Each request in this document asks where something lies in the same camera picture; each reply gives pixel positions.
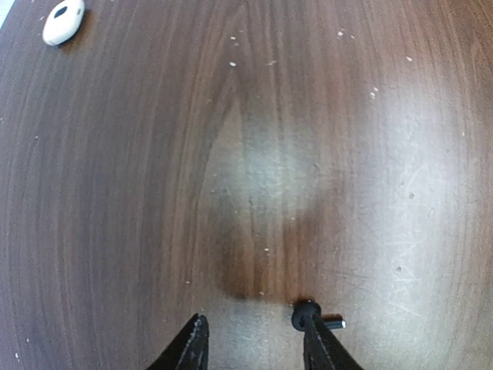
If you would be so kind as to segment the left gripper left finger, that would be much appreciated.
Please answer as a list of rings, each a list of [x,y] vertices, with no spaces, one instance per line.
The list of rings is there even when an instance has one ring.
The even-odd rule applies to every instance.
[[[195,314],[147,370],[206,370],[209,362],[209,322]]]

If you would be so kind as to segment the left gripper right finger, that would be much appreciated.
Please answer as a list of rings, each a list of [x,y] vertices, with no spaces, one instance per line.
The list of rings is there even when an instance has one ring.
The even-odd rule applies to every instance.
[[[305,369],[363,370],[333,333],[345,327],[343,319],[327,320],[318,314],[304,317]]]

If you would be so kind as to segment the black earbud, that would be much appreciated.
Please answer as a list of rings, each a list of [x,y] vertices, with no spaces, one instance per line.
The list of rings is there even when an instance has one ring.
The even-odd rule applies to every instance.
[[[320,305],[313,300],[299,300],[293,304],[291,324],[297,330],[305,331],[305,320],[312,316],[318,316],[329,330],[346,328],[347,323],[340,314],[322,314]]]

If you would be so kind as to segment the white charging case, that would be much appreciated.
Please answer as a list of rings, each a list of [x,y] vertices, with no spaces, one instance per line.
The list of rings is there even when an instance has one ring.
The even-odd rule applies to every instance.
[[[42,40],[47,45],[61,45],[77,33],[86,10],[83,0],[65,0],[49,13],[42,30]]]

